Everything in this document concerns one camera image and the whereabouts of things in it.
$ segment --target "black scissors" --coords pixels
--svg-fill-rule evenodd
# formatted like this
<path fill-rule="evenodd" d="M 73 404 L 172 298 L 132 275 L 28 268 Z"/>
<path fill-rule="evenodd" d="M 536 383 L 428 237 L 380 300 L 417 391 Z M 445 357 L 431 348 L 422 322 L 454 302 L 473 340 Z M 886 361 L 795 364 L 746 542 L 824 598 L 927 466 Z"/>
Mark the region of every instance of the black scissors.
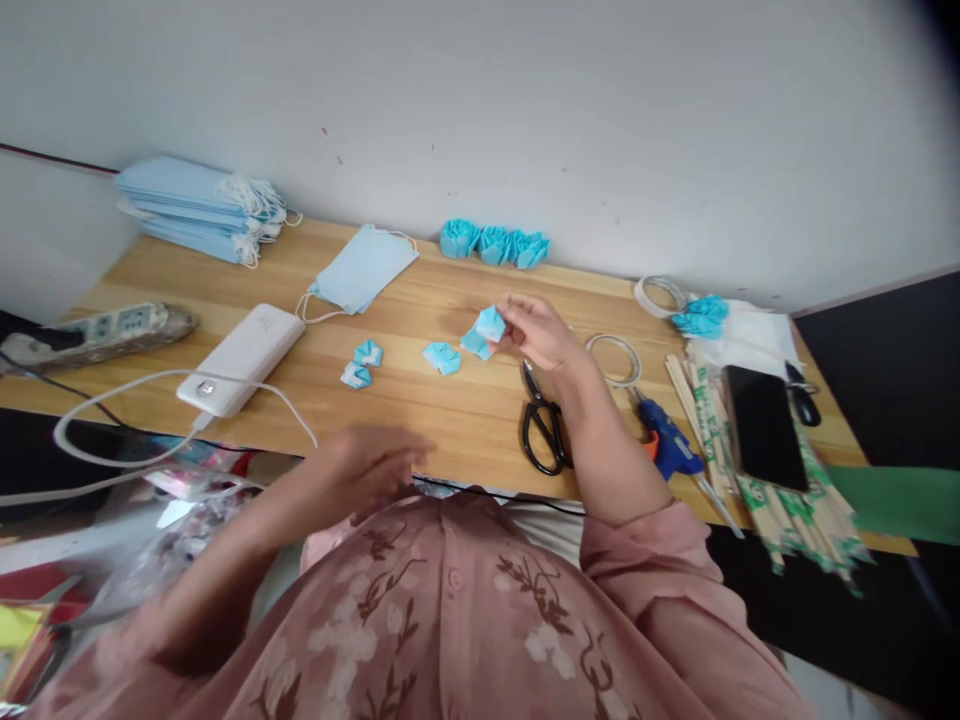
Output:
<path fill-rule="evenodd" d="M 573 461 L 567 454 L 567 449 L 563 445 L 563 432 L 560 429 L 560 406 L 555 402 L 544 399 L 543 391 L 537 379 L 533 376 L 533 367 L 526 360 L 523 361 L 523 382 L 533 398 L 533 402 L 527 403 L 527 410 L 523 415 L 523 452 L 526 453 L 533 466 L 545 475 L 559 475 L 564 467 L 573 467 Z M 540 410 L 546 409 L 550 416 L 550 428 L 540 417 Z M 530 447 L 530 423 L 535 422 L 540 428 L 540 434 L 547 441 L 550 452 L 553 453 L 554 466 L 548 468 L 541 463 L 537 456 L 533 454 L 533 448 Z"/>

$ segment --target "scissor handle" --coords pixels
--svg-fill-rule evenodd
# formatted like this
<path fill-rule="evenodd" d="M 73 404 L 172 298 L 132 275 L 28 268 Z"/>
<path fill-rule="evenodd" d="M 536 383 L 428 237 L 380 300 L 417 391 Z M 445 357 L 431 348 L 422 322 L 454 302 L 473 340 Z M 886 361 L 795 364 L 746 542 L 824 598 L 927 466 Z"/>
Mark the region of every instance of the scissor handle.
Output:
<path fill-rule="evenodd" d="M 550 425 L 552 433 L 547 429 L 546 424 L 543 422 L 543 419 L 540 417 L 540 408 L 545 407 L 547 412 L 550 415 Z M 560 406 L 554 402 L 549 402 L 544 405 L 535 405 L 534 403 L 527 403 L 527 409 L 523 415 L 523 452 L 530 459 L 530 462 L 533 463 L 533 466 L 537 468 L 544 475 L 559 475 L 563 472 L 564 466 L 573 467 L 573 463 L 567 458 L 567 451 L 563 445 L 563 434 L 560 431 Z M 553 468 L 548 468 L 540 460 L 537 459 L 537 456 L 533 452 L 533 448 L 530 446 L 530 423 L 535 422 L 537 427 L 540 429 L 540 434 L 543 436 L 543 439 L 547 441 L 547 445 L 550 447 L 550 451 L 553 453 L 553 459 L 556 462 L 556 465 Z"/>

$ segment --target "surgical mask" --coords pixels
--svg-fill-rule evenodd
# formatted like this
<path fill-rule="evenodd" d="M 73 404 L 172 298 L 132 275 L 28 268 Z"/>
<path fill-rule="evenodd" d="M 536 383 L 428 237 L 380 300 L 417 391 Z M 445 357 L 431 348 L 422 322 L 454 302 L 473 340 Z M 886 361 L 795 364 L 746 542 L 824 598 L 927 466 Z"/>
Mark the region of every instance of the surgical mask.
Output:
<path fill-rule="evenodd" d="M 364 312 L 393 279 L 420 257 L 416 241 L 403 233 L 364 225 L 334 258 L 297 303 L 296 314 L 305 323 L 318 323 L 333 315 Z M 307 318 L 310 297 L 339 305 L 342 311 Z"/>
<path fill-rule="evenodd" d="M 140 220 L 144 232 L 228 262 L 257 267 L 260 243 L 277 239 L 288 213 L 273 186 L 157 157 L 138 162 L 114 181 L 117 206 Z"/>

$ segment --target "scissor blade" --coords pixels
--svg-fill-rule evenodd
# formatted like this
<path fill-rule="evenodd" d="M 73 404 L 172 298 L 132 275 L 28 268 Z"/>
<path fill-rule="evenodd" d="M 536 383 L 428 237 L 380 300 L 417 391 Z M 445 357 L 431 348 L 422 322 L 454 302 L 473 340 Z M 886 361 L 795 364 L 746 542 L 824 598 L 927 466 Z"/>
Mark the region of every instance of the scissor blade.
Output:
<path fill-rule="evenodd" d="M 543 391 L 540 389 L 537 379 L 533 376 L 533 366 L 529 360 L 523 361 L 523 382 L 527 385 L 527 390 L 534 400 L 543 399 Z"/>

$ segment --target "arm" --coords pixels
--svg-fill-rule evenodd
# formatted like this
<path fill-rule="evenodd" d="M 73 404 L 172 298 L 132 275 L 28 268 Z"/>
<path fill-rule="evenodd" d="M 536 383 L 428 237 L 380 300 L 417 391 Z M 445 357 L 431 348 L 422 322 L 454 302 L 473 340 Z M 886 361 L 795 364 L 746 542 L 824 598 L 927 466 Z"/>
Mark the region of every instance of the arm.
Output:
<path fill-rule="evenodd" d="M 210 544 L 164 599 L 151 659 L 179 674 L 219 668 L 240 644 L 253 596 L 284 545 L 393 493 L 429 443 L 400 428 L 355 427 L 273 483 Z"/>
<path fill-rule="evenodd" d="M 557 390 L 587 515 L 619 527 L 669 505 L 667 483 L 627 429 L 596 360 L 557 312 L 518 295 L 497 308 L 510 324 L 497 347 L 515 345 Z"/>
<path fill-rule="evenodd" d="M 356 426 L 330 435 L 223 528 L 169 591 L 108 630 L 50 683 L 37 698 L 37 715 L 125 717 L 125 703 L 135 698 L 143 717 L 169 717 L 243 640 L 253 596 L 278 550 L 382 504 L 429 449 L 400 428 Z"/>
<path fill-rule="evenodd" d="M 673 502 L 593 357 L 546 301 L 510 295 L 497 307 L 510 323 L 499 345 L 518 347 L 559 394 L 587 511 L 583 572 L 718 717 L 809 717 L 723 586 L 706 524 Z"/>
<path fill-rule="evenodd" d="M 587 518 L 580 566 L 717 717 L 813 717 L 723 585 L 709 534 L 679 502 L 617 529 Z"/>

